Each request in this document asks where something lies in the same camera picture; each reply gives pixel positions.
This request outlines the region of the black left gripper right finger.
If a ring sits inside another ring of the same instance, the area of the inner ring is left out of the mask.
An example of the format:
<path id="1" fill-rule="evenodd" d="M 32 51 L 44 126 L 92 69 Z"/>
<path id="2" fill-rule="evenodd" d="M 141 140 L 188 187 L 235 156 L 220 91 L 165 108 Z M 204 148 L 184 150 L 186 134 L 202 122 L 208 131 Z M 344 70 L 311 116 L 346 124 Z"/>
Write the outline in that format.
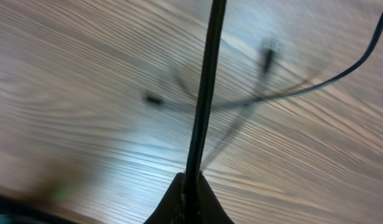
<path id="1" fill-rule="evenodd" d="M 202 173 L 197 183 L 197 198 L 202 224 L 234 224 L 222 208 L 219 200 L 212 191 L 208 181 Z"/>

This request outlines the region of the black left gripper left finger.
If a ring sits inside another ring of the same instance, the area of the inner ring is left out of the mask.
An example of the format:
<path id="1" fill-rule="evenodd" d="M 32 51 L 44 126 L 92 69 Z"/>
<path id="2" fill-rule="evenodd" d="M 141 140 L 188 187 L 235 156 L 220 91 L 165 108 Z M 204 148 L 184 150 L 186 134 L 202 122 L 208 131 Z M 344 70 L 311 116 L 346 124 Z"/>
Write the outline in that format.
<path id="1" fill-rule="evenodd" d="M 184 223 L 184 207 L 182 204 L 183 181 L 184 173 L 177 173 L 158 206 L 144 224 Z"/>

